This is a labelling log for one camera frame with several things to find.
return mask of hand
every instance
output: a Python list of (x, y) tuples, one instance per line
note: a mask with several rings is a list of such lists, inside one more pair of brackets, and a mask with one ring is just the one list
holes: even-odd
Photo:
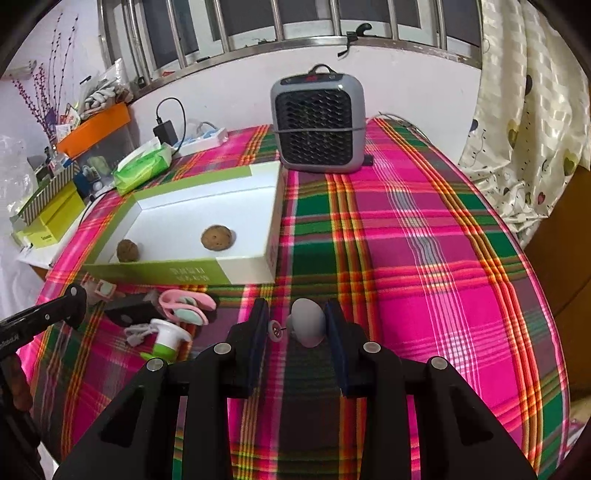
[(2, 370), (8, 382), (8, 386), (14, 398), (14, 406), (17, 410), (29, 411), (33, 406), (31, 389), (27, 383), (25, 372), (21, 368), (21, 359), (18, 355), (11, 355), (2, 361)]

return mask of plaid tablecloth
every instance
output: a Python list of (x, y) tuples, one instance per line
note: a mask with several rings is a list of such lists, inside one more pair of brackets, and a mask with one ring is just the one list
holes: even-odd
[[(193, 352), (225, 338), (257, 297), (281, 322), (296, 298), (337, 297), (349, 320), (399, 356), (449, 359), (546, 478), (564, 452), (569, 394), (554, 321), (528, 261), (441, 153), (382, 120), (369, 124), (367, 140), (373, 167), (352, 175), (289, 173), (274, 285), (191, 287), (220, 301)], [(180, 160), (151, 184), (275, 156), (269, 128), (251, 128)], [(109, 194), (84, 221), (49, 273), (40, 302), (83, 279), (80, 266), (121, 201)], [(325, 344), (268, 342), (260, 387), (248, 401), (230, 404), (235, 478), (357, 478), (365, 404), (341, 398)], [(58, 460), (142, 366), (138, 351), (126, 346), (100, 306), (78, 332), (55, 325), (22, 350), (33, 415)], [(411, 430), (418, 476), (414, 419)], [(176, 477), (182, 422), (177, 433)]]

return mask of cream checkered curtain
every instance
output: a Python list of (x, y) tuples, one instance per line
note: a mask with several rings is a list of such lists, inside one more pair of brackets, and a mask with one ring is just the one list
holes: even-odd
[(529, 2), (482, 0), (482, 17), (482, 79), (459, 167), (524, 247), (576, 167), (590, 168), (589, 87)]

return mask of window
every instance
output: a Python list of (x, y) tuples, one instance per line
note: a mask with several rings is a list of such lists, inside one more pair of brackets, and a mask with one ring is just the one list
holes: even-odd
[[(128, 0), (102, 0), (106, 31), (115, 57), (123, 57), (130, 76), (140, 71), (126, 28)], [(232, 50), (275, 40), (271, 0), (220, 0)], [(448, 49), (477, 57), (480, 47), (478, 0), (443, 0)], [(179, 69), (164, 0), (135, 0), (139, 33), (148, 70), (158, 78)], [(287, 39), (332, 35), (329, 0), (278, 0)], [(394, 0), (401, 40), (437, 46), (437, 15), (433, 0)], [(188, 64), (223, 53), (213, 0), (174, 0), (181, 45)], [(390, 38), (388, 0), (339, 0), (343, 32), (362, 22), (371, 35)]]

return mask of pink clip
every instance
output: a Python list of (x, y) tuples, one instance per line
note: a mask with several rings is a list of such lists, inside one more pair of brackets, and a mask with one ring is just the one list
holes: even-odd
[[(180, 302), (179, 300), (183, 298), (191, 298), (195, 300), (197, 306)], [(175, 310), (183, 309), (195, 312), (203, 321), (203, 325), (208, 325), (209, 321), (201, 309), (213, 311), (217, 308), (217, 305), (213, 298), (211, 298), (206, 293), (199, 293), (195, 291), (166, 290), (165, 292), (163, 292), (162, 295), (160, 295), (158, 301), (160, 302), (160, 306), (164, 310), (164, 315), (166, 315), (166, 318), (172, 322), (177, 323), (185, 322), (186, 320), (177, 317), (174, 314)]]

